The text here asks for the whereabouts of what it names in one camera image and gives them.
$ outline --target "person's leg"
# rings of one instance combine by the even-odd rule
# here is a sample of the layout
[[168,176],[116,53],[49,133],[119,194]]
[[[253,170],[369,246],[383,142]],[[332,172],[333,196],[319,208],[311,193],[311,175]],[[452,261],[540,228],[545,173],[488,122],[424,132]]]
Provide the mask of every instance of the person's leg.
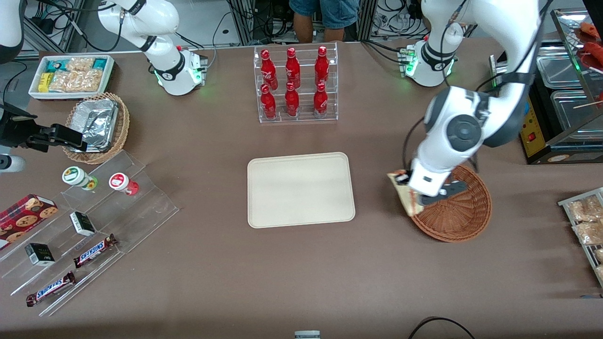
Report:
[[360,0],[320,0],[324,41],[343,40],[344,28],[358,20]]
[[314,36],[312,15],[318,8],[318,0],[289,0],[289,7],[294,12],[293,29],[297,40],[301,43],[311,43]]
[[311,43],[314,37],[314,26],[312,17],[301,14],[293,14],[293,29],[300,43]]

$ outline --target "table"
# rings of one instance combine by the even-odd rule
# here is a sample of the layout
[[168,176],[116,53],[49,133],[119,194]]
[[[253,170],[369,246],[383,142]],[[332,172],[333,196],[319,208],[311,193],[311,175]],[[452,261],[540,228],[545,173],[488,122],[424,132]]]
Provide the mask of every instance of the table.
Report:
[[[488,55],[500,52],[493,40],[467,39],[450,83],[474,88],[488,77]],[[556,204],[602,186],[599,165],[527,166],[519,142],[482,148],[490,225],[473,241],[445,244],[413,225],[386,177],[441,88],[401,79],[394,63],[360,43],[340,43],[339,121],[265,126],[252,53],[219,50],[207,85],[183,97],[157,85],[143,54],[113,55],[112,91],[131,114],[125,149],[182,210],[52,317],[38,318],[0,285],[3,339],[292,338],[301,329],[326,339],[406,338],[432,315],[478,338],[601,336],[603,304],[578,299],[599,292],[596,279]],[[31,100],[29,111],[39,124],[63,122],[73,105]],[[410,149],[423,137],[418,131]],[[249,227],[250,160],[332,151],[350,159],[354,220]],[[14,153],[28,168],[0,176],[0,207],[66,189],[60,173],[74,163],[60,148]],[[461,337],[427,327],[424,334]]]

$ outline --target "wicker basket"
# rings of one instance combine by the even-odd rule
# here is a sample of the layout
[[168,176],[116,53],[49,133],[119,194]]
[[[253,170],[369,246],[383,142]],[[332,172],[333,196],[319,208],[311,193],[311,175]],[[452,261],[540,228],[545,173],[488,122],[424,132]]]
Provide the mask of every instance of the wicker basket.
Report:
[[[109,151],[105,153],[76,153],[69,151],[66,147],[63,147],[63,151],[71,160],[84,162],[89,165],[97,165],[111,159],[124,147],[125,140],[128,136],[128,128],[130,127],[130,114],[128,113],[128,107],[125,106],[124,102],[121,101],[117,95],[112,93],[102,93],[90,98],[86,98],[84,101],[100,99],[111,99],[119,104],[119,112],[117,115],[117,121],[115,122],[115,131],[113,132],[113,145]],[[67,126],[71,125],[71,119],[74,116],[74,112],[75,107],[71,110],[71,114],[69,114],[69,117],[67,118]]]
[[438,240],[471,240],[490,222],[492,199],[484,182],[468,167],[456,167],[452,177],[466,182],[467,190],[426,206],[411,218],[422,231]]

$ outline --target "metal tray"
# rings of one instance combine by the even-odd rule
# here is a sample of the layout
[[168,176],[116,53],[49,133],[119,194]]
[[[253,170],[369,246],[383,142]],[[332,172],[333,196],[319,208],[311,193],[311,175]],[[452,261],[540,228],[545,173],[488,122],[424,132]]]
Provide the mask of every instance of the metal tray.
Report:
[[563,46],[540,48],[536,65],[545,86],[550,89],[582,88],[576,70]]
[[[564,130],[581,124],[593,113],[593,107],[574,109],[575,106],[589,103],[583,90],[558,90],[551,94],[557,118]],[[570,136],[573,139],[603,139],[603,116],[600,116]]]

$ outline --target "snickers bar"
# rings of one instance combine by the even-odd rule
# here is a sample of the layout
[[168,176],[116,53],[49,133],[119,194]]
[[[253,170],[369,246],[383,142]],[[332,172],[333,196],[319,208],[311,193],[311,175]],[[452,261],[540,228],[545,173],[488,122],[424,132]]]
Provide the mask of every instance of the snickers bar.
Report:
[[56,293],[58,290],[67,285],[75,285],[75,276],[71,271],[67,273],[66,276],[39,290],[37,293],[33,293],[27,296],[27,299],[25,300],[25,302],[27,302],[27,307],[34,306],[35,304],[39,303],[42,299],[48,297],[52,293]]
[[108,237],[104,238],[103,241],[99,242],[88,251],[85,251],[84,254],[82,254],[81,256],[75,258],[75,268],[82,267],[85,263],[96,258],[98,255],[100,255],[102,252],[104,252],[114,244],[117,244],[117,239],[115,239],[115,237],[111,233]]

